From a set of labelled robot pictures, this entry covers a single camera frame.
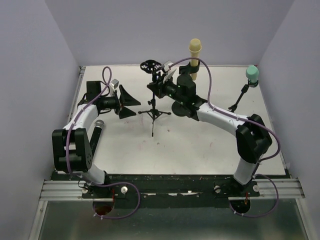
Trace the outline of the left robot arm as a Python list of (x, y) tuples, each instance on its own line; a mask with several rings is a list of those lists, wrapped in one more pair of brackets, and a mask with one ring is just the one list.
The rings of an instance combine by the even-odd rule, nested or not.
[(133, 98), (118, 80), (111, 81), (109, 92), (103, 94), (101, 81), (88, 81), (86, 93), (77, 105), (77, 112), (62, 129), (52, 132), (54, 168), (94, 184), (93, 191), (101, 198), (111, 191), (108, 174), (94, 163), (94, 155), (105, 127), (98, 116), (108, 111), (120, 118), (136, 116), (129, 109), (141, 103)]

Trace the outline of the black silver-head microphone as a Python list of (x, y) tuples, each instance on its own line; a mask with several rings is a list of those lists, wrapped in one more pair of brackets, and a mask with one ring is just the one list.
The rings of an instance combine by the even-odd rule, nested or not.
[(96, 153), (96, 149), (99, 143), (100, 136), (102, 134), (102, 131), (105, 127), (105, 123), (103, 120), (96, 120), (94, 122), (94, 129), (90, 138), (90, 148), (92, 152), (92, 156), (94, 157)]

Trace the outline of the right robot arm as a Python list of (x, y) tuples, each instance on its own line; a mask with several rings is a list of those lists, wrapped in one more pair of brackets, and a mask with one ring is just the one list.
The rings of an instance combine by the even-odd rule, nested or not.
[(147, 88), (162, 99), (169, 97), (174, 100), (172, 112), (179, 117), (188, 117), (198, 122), (214, 125), (236, 139), (236, 147), (240, 160), (230, 183), (230, 191), (241, 196), (248, 190), (248, 183), (252, 180), (258, 168), (258, 162), (272, 145), (272, 139), (262, 120), (252, 116), (236, 115), (216, 106), (210, 106), (206, 99), (196, 92), (196, 83), (191, 77), (182, 74), (176, 83), (162, 77), (151, 82)]

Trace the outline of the black tripod shock-mount stand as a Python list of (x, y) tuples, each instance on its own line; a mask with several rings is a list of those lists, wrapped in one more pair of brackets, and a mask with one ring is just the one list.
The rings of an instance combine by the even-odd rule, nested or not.
[[(140, 69), (146, 72), (147, 74), (152, 74), (152, 83), (156, 83), (160, 74), (160, 68), (162, 64), (156, 60), (148, 59), (140, 64)], [(156, 109), (156, 96), (153, 93), (152, 99), (149, 100), (148, 105), (152, 106), (150, 110), (139, 111), (138, 114), (148, 114), (152, 118), (152, 132), (151, 136), (154, 137), (154, 123), (161, 115), (171, 115), (171, 112), (160, 111)]]

